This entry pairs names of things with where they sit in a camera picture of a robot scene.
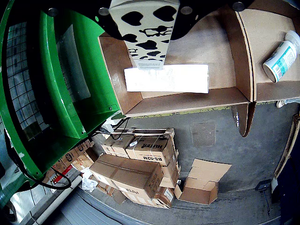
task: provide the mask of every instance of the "metal mesh grid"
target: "metal mesh grid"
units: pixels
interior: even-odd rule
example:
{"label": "metal mesh grid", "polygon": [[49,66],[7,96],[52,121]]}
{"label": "metal mesh grid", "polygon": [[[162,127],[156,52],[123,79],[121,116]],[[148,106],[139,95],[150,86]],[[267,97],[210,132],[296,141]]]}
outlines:
{"label": "metal mesh grid", "polygon": [[44,123],[39,111],[27,66],[26,22],[9,28],[7,38],[7,76],[10,95],[22,129],[37,122],[41,130],[49,125]]}

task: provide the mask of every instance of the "cardboard box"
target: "cardboard box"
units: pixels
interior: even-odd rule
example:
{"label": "cardboard box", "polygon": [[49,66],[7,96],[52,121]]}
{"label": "cardboard box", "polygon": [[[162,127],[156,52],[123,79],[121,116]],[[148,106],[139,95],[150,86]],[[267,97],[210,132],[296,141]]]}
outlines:
{"label": "cardboard box", "polygon": [[92,166],[93,163],[97,160],[97,158],[98,156],[93,151],[93,149],[89,148],[72,162],[72,166],[75,167],[77,170],[81,171],[82,169]]}
{"label": "cardboard box", "polygon": [[178,170],[177,170],[176,166],[174,167],[174,169],[172,171],[169,171],[166,174],[167,175],[165,175],[165,173],[164,173],[164,177],[161,180],[159,186],[166,187],[166,188],[175,188],[176,187],[176,182],[179,178],[179,173],[178,173]]}
{"label": "cardboard box", "polygon": [[94,145],[94,142],[86,140],[85,142],[81,143],[80,145],[76,146],[74,149],[77,154],[80,156],[82,155],[88,148],[91,148]]}
{"label": "cardboard box", "polygon": [[[170,42],[166,55],[165,65],[208,65],[208,94],[127,92],[124,69],[135,65],[128,55],[126,45],[122,40],[100,36],[99,44],[108,76],[122,113],[133,117],[243,105],[240,110],[246,116],[240,118],[239,131],[241,135],[247,135],[250,128],[247,123],[248,112],[252,113],[248,111],[248,104],[253,101],[251,56],[239,13],[229,10],[225,16],[215,11],[202,18],[188,34]],[[229,21],[227,34],[223,20]],[[211,35],[211,27],[214,28],[214,35]]]}
{"label": "cardboard box", "polygon": [[79,155],[78,155],[77,151],[75,149],[71,149],[61,158],[61,160],[65,164],[65,166],[68,167],[78,157],[79,157]]}
{"label": "cardboard box", "polygon": [[59,159],[54,165],[53,168],[57,170],[58,172],[62,173],[65,171],[67,166]]}
{"label": "cardboard box", "polygon": [[161,187],[175,188],[176,182],[179,177],[179,172],[177,170],[176,164],[177,161],[173,162],[171,160],[171,162],[169,162],[167,166],[160,166],[164,174],[164,177],[160,183]]}
{"label": "cardboard box", "polygon": [[116,156],[129,158],[126,148],[135,137],[133,135],[121,135],[116,142],[112,144],[112,149]]}
{"label": "cardboard box", "polygon": [[152,200],[135,197],[129,193],[126,193],[125,196],[134,203],[151,207],[170,209],[172,206],[172,200],[174,198],[174,191],[167,187],[159,187]]}
{"label": "cardboard box", "polygon": [[[94,175],[91,175],[91,177],[89,179],[98,181],[94,177]],[[107,184],[104,184],[100,181],[98,181],[96,189],[101,191],[102,193],[107,194],[110,197],[112,197],[113,200],[118,204],[122,204],[126,200],[126,197],[118,189],[115,189],[115,188],[113,188]]]}
{"label": "cardboard box", "polygon": [[194,159],[183,190],[176,185],[176,198],[190,203],[212,203],[218,197],[218,182],[230,167],[230,164]]}
{"label": "cardboard box", "polygon": [[122,193],[152,199],[163,178],[159,163],[132,160],[104,154],[91,167],[93,175],[103,183],[117,187]]}
{"label": "cardboard box", "polygon": [[108,155],[112,155],[112,156],[115,156],[115,152],[112,148],[112,145],[115,144],[116,140],[114,140],[111,136],[109,136],[103,144],[101,144],[103,150],[105,151],[106,154]]}
{"label": "cardboard box", "polygon": [[113,135],[128,134],[128,135],[134,135],[135,137],[169,135],[171,137],[174,152],[176,154],[175,144],[174,144],[174,136],[175,136],[174,128],[147,128],[147,129],[143,129],[143,128],[128,128],[128,129],[118,128],[118,129],[115,129],[112,134]]}
{"label": "cardboard box", "polygon": [[140,136],[136,137],[126,152],[131,159],[149,162],[158,162],[160,165],[168,165],[176,161],[172,141],[169,135]]}

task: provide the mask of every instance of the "green plastic panel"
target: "green plastic panel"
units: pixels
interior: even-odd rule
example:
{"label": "green plastic panel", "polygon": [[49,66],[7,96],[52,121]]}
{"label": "green plastic panel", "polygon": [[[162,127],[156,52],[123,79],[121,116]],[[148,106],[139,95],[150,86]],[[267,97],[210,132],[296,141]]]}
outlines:
{"label": "green plastic panel", "polygon": [[69,12],[82,72],[91,97],[75,103],[87,133],[120,109],[107,74],[98,37],[104,33],[91,19]]}
{"label": "green plastic panel", "polygon": [[59,118],[61,133],[68,137],[85,138],[86,131],[67,90],[58,58],[54,19],[44,12],[40,17],[40,50],[46,85]]}
{"label": "green plastic panel", "polygon": [[[1,41],[0,61],[1,62],[2,62],[1,57],[2,57],[2,47],[3,47],[2,43],[4,40],[4,32],[5,32],[9,12],[11,10],[13,3],[14,3],[13,0],[11,0],[8,3],[8,6],[4,12],[4,15],[3,15],[3,18],[2,18],[1,24],[0,24],[0,41]],[[10,137],[11,143],[12,143],[13,147],[15,148],[16,152],[19,154],[21,160],[24,162],[24,165],[25,165],[28,173],[32,174],[35,178],[39,179],[42,177],[42,173],[39,170],[39,168],[35,165],[35,163],[31,159],[31,157],[29,156],[27,150],[25,149],[25,147],[15,129],[15,126],[13,124],[13,121],[11,119],[11,116],[10,116],[10,113],[8,110],[8,105],[6,102],[5,93],[4,93],[4,89],[3,89],[3,82],[7,82],[6,79],[7,78],[2,77],[2,71],[0,69],[0,80],[1,80],[1,82],[0,82],[0,116],[3,121],[3,125],[4,125],[5,129],[7,130],[7,133]]]}

